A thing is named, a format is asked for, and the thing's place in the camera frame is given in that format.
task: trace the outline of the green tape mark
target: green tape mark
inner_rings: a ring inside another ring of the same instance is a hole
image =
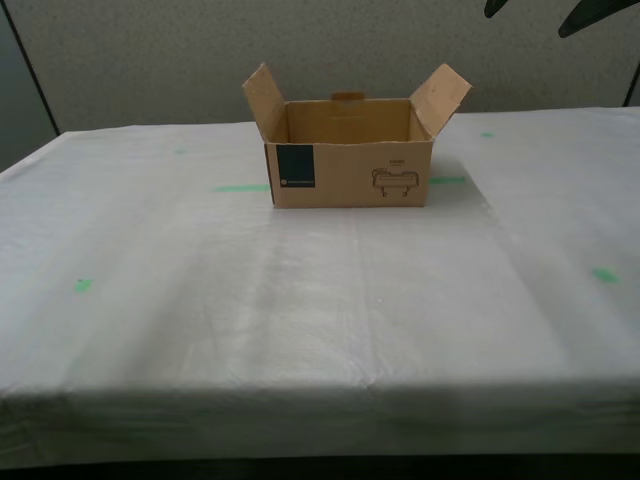
[[[227,185],[226,187],[216,187],[214,192],[268,192],[269,184],[264,185]]]
[[[464,177],[431,177],[431,185],[445,185],[447,183],[464,183]]]
[[[78,293],[86,292],[91,288],[92,283],[93,283],[93,280],[82,280],[82,279],[78,280],[76,282],[76,287],[74,288],[74,290]]]
[[[618,276],[608,268],[593,268],[591,273],[602,283],[618,283]]]

